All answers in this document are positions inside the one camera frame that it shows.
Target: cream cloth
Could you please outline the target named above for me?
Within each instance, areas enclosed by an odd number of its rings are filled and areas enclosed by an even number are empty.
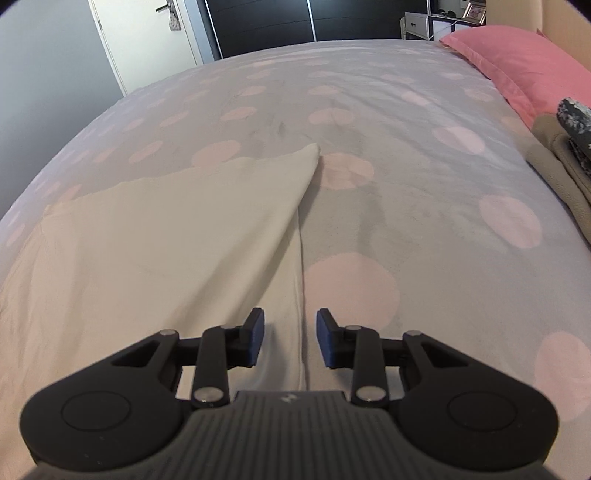
[[[265,309],[258,366],[230,385],[304,388],[297,208],[316,145],[121,183],[49,209],[0,293],[0,478],[32,466],[27,398],[162,328],[200,336]]]

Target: black wardrobe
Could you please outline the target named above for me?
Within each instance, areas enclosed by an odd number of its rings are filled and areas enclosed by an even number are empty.
[[[427,13],[427,0],[196,1],[224,58],[314,40],[401,38],[404,12]]]

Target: ribbed gray surface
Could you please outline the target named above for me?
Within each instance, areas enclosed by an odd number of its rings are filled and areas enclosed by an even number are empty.
[[[556,480],[541,465],[471,473],[436,462],[400,435],[389,415],[341,392],[241,392],[193,414],[167,448],[104,473],[41,465],[26,480]]]

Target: bed sheet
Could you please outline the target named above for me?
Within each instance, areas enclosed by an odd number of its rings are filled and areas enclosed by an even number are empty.
[[[382,336],[422,330],[545,392],[561,420],[548,465],[588,478],[591,253],[524,160],[537,140],[488,79],[436,44],[284,47],[134,92],[0,222],[0,280],[48,205],[312,142],[322,158],[299,208],[308,387],[350,378],[322,367],[317,308]]]

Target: framed photo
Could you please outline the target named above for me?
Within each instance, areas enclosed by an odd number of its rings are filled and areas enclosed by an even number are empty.
[[[483,5],[480,2],[468,2],[468,6],[466,7],[462,19],[480,25],[484,24],[486,20],[486,4]]]

